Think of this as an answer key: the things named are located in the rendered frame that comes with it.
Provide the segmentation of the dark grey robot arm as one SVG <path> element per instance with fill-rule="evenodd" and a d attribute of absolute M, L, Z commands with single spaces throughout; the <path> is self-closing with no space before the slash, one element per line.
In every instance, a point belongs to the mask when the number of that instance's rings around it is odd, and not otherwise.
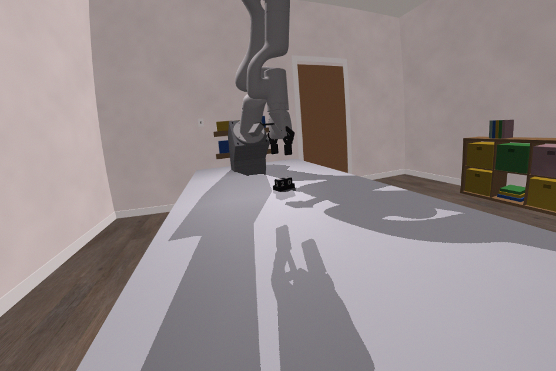
<path fill-rule="evenodd" d="M 265 104 L 268 112 L 289 110 L 286 70 L 263 64 L 287 54 L 290 0 L 265 0 L 265 11 L 260 1 L 242 0 L 250 15 L 250 41 L 235 83 L 248 95 L 243 99 L 241 123 L 235 124 L 233 133 L 245 143 L 259 142 L 264 137 L 265 125 L 274 125 L 261 123 Z"/>

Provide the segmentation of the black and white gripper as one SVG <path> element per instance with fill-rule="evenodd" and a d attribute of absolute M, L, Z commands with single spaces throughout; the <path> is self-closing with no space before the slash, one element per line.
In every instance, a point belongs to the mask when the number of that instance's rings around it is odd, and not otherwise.
<path fill-rule="evenodd" d="M 267 134 L 271 145 L 271 153 L 279 153 L 277 141 L 278 139 L 283 139 L 285 143 L 284 154 L 292 155 L 294 132 L 292 131 L 292 123 L 288 111 L 269 112 L 269 123 L 274 123 L 274 125 L 269 125 L 269 133 Z"/>

